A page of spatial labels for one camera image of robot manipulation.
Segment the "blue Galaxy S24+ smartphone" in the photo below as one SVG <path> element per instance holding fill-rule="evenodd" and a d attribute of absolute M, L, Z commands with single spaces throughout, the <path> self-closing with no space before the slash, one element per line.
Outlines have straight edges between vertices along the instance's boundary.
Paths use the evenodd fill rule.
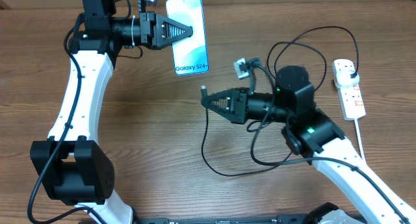
<path fill-rule="evenodd" d="M 176 75 L 208 72 L 202 0 L 167 0 L 166 13 L 170 19 L 192 27 L 192 36 L 172 44 Z"/>

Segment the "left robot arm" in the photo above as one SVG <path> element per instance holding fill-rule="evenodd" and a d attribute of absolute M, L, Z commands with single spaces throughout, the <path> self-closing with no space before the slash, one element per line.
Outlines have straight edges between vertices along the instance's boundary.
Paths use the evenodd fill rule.
<path fill-rule="evenodd" d="M 83 11 L 64 38 L 70 76 L 57 120 L 31 145 L 38 174 L 32 190 L 85 211 L 97 223 L 138 223 L 114 189 L 114 166 L 98 144 L 103 96 L 122 48 L 160 50 L 192 36 L 182 23 L 148 12 L 158 0 L 138 0 L 138 15 L 116 15 L 116 0 L 82 0 Z"/>

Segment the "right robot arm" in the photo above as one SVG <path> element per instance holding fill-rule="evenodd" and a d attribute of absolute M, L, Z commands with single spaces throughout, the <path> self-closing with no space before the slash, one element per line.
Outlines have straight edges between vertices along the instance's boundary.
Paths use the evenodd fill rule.
<path fill-rule="evenodd" d="M 284 123 L 282 135 L 297 160 L 329 178 L 368 223 L 414 223 L 415 209 L 394 193 L 358 155 L 344 132 L 316 107 L 315 89 L 305 68 L 286 66 L 276 73 L 272 93 L 232 88 L 209 95 L 201 104 L 232 123 L 249 119 Z"/>

